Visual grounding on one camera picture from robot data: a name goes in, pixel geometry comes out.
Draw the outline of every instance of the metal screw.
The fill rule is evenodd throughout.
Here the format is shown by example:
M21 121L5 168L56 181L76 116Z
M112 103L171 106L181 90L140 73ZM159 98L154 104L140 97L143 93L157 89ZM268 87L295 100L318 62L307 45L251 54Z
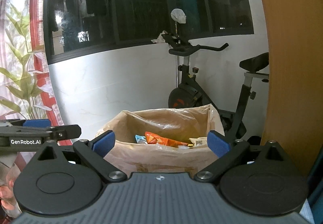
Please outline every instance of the metal screw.
M121 172L121 171L112 171L109 173L109 178L112 178L112 179L122 179L126 177L126 174L124 172Z
M213 177L213 174L209 171L200 171L196 174L196 176L200 179L210 179Z

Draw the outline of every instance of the trash bin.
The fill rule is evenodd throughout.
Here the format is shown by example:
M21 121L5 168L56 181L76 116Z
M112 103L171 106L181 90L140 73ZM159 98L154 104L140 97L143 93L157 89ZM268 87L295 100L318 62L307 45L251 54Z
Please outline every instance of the trash bin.
M135 135L146 131L190 143L189 138L206 137L210 130L224 134L217 110L212 105L184 109L122 111L96 136L113 130L114 148L104 157L130 176L131 172L188 172L191 176L217 159L208 147L180 149L160 144L137 144Z

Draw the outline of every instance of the orange snack wrapper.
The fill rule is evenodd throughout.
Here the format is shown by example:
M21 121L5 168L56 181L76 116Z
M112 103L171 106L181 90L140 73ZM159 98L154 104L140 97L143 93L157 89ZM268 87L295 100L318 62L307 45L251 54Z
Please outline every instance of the orange snack wrapper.
M145 132L145 137L146 137L148 144L161 144L164 146L172 146L172 147L177 147L177 148L179 145L188 146L188 143L184 143L184 142L172 140L169 138L161 137L161 136L151 133L151 132Z

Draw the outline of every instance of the gray gripper base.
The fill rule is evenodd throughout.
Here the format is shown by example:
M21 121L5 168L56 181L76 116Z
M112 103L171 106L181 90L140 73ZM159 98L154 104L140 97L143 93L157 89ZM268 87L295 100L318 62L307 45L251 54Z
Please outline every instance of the gray gripper base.
M133 173L86 209L64 217L22 214L14 224L307 224L299 214L266 218L227 204L212 184L187 173Z

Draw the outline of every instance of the adjustment knob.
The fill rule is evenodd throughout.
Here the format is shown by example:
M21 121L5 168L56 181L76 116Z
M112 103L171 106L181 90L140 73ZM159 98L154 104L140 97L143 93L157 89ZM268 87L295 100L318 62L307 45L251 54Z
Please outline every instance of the adjustment knob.
M251 94L250 94L250 99L253 100L254 98L256 97L256 92L253 91Z

